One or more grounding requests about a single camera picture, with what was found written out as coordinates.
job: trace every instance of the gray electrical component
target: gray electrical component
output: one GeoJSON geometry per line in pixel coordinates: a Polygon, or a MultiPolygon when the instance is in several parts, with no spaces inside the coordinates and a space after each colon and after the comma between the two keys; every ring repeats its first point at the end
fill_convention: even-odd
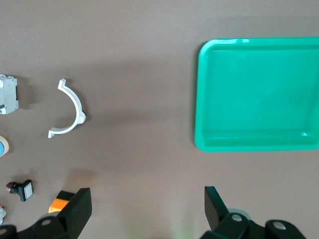
{"type": "Polygon", "coordinates": [[[6,216],[4,207],[0,206],[0,225],[3,223],[3,218],[6,216]]]}
{"type": "Polygon", "coordinates": [[[17,80],[12,76],[0,75],[0,114],[7,115],[19,108],[16,97],[17,80]]]}

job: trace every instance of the green tray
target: green tray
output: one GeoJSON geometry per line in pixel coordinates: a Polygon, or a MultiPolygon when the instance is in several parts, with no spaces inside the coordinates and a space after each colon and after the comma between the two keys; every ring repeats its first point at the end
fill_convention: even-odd
{"type": "Polygon", "coordinates": [[[207,42],[195,144],[205,152],[318,148],[319,37],[207,42]]]}

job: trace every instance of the white plastic bracket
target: white plastic bracket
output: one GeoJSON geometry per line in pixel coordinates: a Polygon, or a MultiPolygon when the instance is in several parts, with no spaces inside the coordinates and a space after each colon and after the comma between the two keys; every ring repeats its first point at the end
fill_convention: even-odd
{"type": "Polygon", "coordinates": [[[64,134],[64,133],[70,132],[72,129],[75,128],[76,125],[84,123],[86,119],[86,115],[82,111],[82,105],[81,105],[80,99],[70,88],[65,86],[65,83],[66,83],[66,80],[61,79],[58,85],[58,90],[64,92],[68,97],[71,98],[76,110],[75,121],[70,127],[67,127],[67,128],[53,127],[52,129],[49,130],[49,135],[48,135],[49,138],[52,138],[55,134],[64,134]]]}

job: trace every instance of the screw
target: screw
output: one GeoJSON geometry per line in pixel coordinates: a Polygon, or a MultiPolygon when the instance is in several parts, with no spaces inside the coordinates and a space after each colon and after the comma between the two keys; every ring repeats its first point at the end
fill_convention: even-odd
{"type": "Polygon", "coordinates": [[[281,222],[274,222],[274,227],[279,229],[279,230],[286,230],[285,225],[282,224],[281,222]]]}
{"type": "Polygon", "coordinates": [[[236,222],[241,222],[243,220],[238,214],[233,214],[231,218],[236,222]]]}

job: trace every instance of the tray rim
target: tray rim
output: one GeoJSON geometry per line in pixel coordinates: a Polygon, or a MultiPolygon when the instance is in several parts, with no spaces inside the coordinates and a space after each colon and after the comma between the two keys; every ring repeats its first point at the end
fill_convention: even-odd
{"type": "Polygon", "coordinates": [[[315,150],[319,148],[319,142],[314,144],[300,144],[300,145],[258,145],[258,146],[205,146],[202,141],[202,125],[199,122],[201,114],[203,112],[204,96],[200,94],[203,92],[204,77],[201,77],[205,70],[206,54],[212,47],[231,47],[236,44],[238,46],[291,46],[307,49],[307,46],[317,46],[319,49],[319,37],[274,37],[274,38],[215,38],[206,42],[198,55],[198,67],[197,67],[197,89],[196,89],[196,110],[195,110],[195,133],[194,142],[198,149],[204,152],[253,152],[253,151],[292,151],[292,150],[315,150]]]}

